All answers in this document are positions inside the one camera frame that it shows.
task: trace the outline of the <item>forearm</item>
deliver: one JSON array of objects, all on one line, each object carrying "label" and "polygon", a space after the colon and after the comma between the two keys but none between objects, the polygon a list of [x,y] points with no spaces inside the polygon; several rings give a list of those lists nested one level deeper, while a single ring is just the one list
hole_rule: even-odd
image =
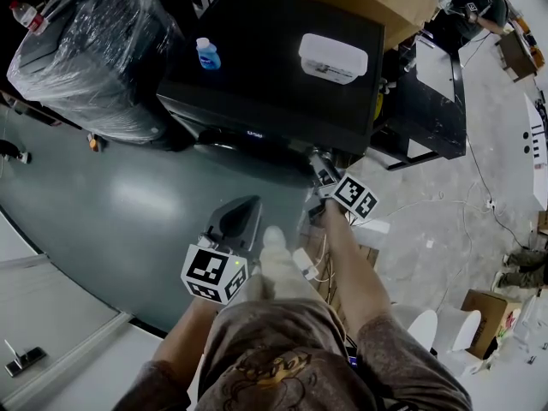
[{"label": "forearm", "polygon": [[164,360],[185,390],[191,384],[207,337],[217,315],[217,306],[195,298],[177,325],[160,344],[153,360]]},{"label": "forearm", "polygon": [[356,335],[365,323],[390,311],[390,298],[334,200],[325,203],[325,230],[342,309]]},{"label": "forearm", "polygon": [[497,35],[502,35],[504,33],[504,29],[500,27],[497,23],[487,20],[483,17],[478,17],[476,23],[478,23],[484,29],[487,29],[489,32],[496,33]]}]

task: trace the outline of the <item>concrete floor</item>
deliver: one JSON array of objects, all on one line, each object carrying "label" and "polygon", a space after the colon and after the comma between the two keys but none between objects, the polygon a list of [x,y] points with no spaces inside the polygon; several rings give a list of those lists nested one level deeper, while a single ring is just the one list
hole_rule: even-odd
[{"label": "concrete floor", "polygon": [[[536,211],[507,204],[504,186],[508,174],[501,156],[503,144],[497,132],[505,102],[512,94],[527,92],[536,98],[533,80],[518,84],[502,70],[492,35],[472,57],[463,71],[466,90],[468,136],[472,142],[481,172],[497,205],[497,213],[504,211],[499,220],[509,226],[522,244],[527,245],[530,230],[536,227]],[[462,63],[476,51],[479,43],[470,44],[461,51]],[[387,235],[369,229],[357,229],[360,241],[380,250],[377,270],[387,286],[393,301],[437,309],[444,304],[459,307],[468,289],[489,289],[502,257],[517,248],[512,235],[502,229],[491,213],[481,214],[472,207],[466,210],[464,230],[463,204],[426,202],[384,217],[402,206],[421,200],[465,201],[487,211],[488,194],[481,183],[468,149],[466,157],[439,159],[420,166],[388,172],[385,165],[390,159],[370,150],[367,157],[352,167],[381,199],[371,217],[389,223]],[[382,224],[378,229],[385,229]],[[536,240],[532,235],[531,242]],[[526,291],[512,289],[509,295],[524,296]]]},{"label": "concrete floor", "polygon": [[[0,106],[2,133],[6,111]],[[167,331],[188,307],[192,296],[180,279],[188,244],[230,200],[259,195],[261,228],[279,225],[297,242],[306,188],[229,169],[195,149],[110,143],[97,154],[85,132],[13,111],[6,123],[5,138],[33,161],[3,163],[0,206],[61,271],[150,325]]]}]

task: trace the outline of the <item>brown t-shirt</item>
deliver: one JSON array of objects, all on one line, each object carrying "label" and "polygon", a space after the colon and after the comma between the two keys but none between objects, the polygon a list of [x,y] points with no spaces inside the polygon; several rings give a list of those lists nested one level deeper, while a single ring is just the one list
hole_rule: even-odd
[{"label": "brown t-shirt", "polygon": [[[471,410],[468,393],[390,315],[358,333],[358,368],[343,328],[316,301],[253,301],[223,310],[211,329],[196,410]],[[143,367],[116,411],[185,409],[167,364]]]}]

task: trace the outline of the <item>black shirt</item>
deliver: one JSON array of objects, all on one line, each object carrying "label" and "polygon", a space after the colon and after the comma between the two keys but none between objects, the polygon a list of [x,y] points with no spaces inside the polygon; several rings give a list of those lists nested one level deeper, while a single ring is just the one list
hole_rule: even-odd
[{"label": "black shirt", "polygon": [[[491,5],[482,17],[486,20],[494,21],[500,27],[504,27],[506,24],[507,7],[504,0],[453,0],[451,8],[455,10],[464,9],[468,3],[475,4],[478,9],[478,15]],[[459,15],[452,15],[451,19],[455,24],[456,30],[466,39],[473,39],[483,29],[479,24],[470,23]]]}]

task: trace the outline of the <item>plastic wrap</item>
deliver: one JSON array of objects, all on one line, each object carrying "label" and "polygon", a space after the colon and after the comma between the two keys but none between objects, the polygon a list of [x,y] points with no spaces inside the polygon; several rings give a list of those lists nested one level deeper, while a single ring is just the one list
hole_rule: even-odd
[{"label": "plastic wrap", "polygon": [[21,95],[84,129],[145,143],[163,132],[156,89],[182,35],[158,0],[50,0],[50,25],[9,65]]}]

